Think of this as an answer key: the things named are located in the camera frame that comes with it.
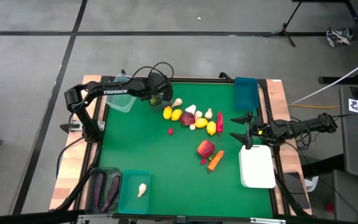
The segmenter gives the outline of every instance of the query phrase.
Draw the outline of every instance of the green table surface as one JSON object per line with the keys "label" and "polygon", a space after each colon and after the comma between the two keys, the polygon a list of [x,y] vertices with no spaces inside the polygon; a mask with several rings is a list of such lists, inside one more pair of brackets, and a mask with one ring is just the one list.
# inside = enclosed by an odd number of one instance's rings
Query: green table surface
{"label": "green table surface", "polygon": [[[234,111],[234,85],[212,83],[173,83],[174,98],[185,110],[194,104],[205,113],[218,111],[224,118],[224,132],[210,136],[206,128],[190,130],[180,121],[166,120],[162,110],[136,99],[128,113],[109,110],[101,151],[100,167],[151,171],[149,215],[272,218],[267,189],[241,185],[239,151],[241,144],[229,132],[244,133],[246,127],[231,122],[246,111]],[[168,129],[173,128],[173,135]],[[224,150],[224,157],[213,172],[200,164],[198,145],[208,139]],[[254,144],[261,144],[259,139]]]}

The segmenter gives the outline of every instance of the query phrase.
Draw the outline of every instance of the purple eggplant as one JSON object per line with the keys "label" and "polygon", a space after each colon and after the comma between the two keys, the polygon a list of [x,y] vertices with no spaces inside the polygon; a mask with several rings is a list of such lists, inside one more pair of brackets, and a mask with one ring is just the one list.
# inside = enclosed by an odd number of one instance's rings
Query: purple eggplant
{"label": "purple eggplant", "polygon": [[102,188],[105,185],[106,174],[104,172],[98,173],[93,187],[93,206],[94,209],[99,209],[99,202],[101,197]]}
{"label": "purple eggplant", "polygon": [[103,205],[102,212],[107,212],[112,202],[116,199],[119,192],[120,176],[117,175],[112,179],[109,193],[107,194],[106,201]]}

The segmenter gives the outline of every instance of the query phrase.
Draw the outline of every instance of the floor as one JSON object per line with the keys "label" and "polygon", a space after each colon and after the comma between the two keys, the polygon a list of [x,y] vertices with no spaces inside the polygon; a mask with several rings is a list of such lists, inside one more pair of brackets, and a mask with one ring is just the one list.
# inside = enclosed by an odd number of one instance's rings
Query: floor
{"label": "floor", "polygon": [[[358,14],[358,0],[352,1]],[[72,31],[81,0],[0,0],[0,30]],[[246,31],[277,30],[295,3],[289,0],[89,0],[79,31]],[[288,27],[291,32],[324,32],[348,27],[345,4],[303,3]],[[70,36],[0,36],[0,215],[11,211],[24,167],[38,135]],[[55,166],[67,134],[59,124],[69,113],[63,92],[83,75],[133,73],[143,65],[167,61],[182,77],[231,77],[283,80],[291,103],[323,87],[319,76],[343,76],[358,66],[358,42],[332,49],[324,37],[78,36],[54,106],[23,213],[44,212],[55,182]],[[337,105],[338,87],[303,102]],[[290,108],[300,119],[326,110]],[[339,110],[329,110],[339,114]],[[305,154],[324,159],[342,152],[341,132],[320,134]],[[313,196],[321,209],[323,199]]]}

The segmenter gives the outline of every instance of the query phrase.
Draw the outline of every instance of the tripod stand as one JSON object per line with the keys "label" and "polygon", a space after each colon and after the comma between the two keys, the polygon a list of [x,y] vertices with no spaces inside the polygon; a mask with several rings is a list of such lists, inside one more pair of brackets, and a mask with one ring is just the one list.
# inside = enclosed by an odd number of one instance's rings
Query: tripod stand
{"label": "tripod stand", "polygon": [[289,23],[291,22],[292,17],[293,17],[293,16],[295,15],[295,13],[297,12],[299,6],[301,6],[301,3],[302,3],[302,2],[303,2],[303,1],[299,1],[298,5],[296,6],[295,10],[293,11],[293,13],[292,13],[290,19],[288,20],[287,23],[284,23],[284,24],[283,24],[283,26],[282,26],[282,28],[281,28],[280,30],[271,32],[271,33],[265,35],[264,37],[271,37],[271,36],[275,36],[275,35],[284,35],[284,36],[290,41],[291,46],[292,46],[292,47],[295,47],[295,43],[292,41],[291,37],[290,37],[290,36],[288,35],[288,33],[287,33],[287,27],[288,27]]}

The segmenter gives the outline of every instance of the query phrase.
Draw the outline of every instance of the orange carrot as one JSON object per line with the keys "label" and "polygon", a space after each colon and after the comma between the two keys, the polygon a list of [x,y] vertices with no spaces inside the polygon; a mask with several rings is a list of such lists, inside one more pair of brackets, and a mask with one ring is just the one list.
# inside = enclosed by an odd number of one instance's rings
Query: orange carrot
{"label": "orange carrot", "polygon": [[223,154],[224,154],[224,151],[223,151],[223,150],[220,150],[220,151],[215,155],[215,157],[211,160],[211,162],[209,162],[209,165],[208,165],[208,170],[209,170],[209,171],[215,170],[215,167],[216,167],[216,165],[219,163],[219,161],[222,159]]}

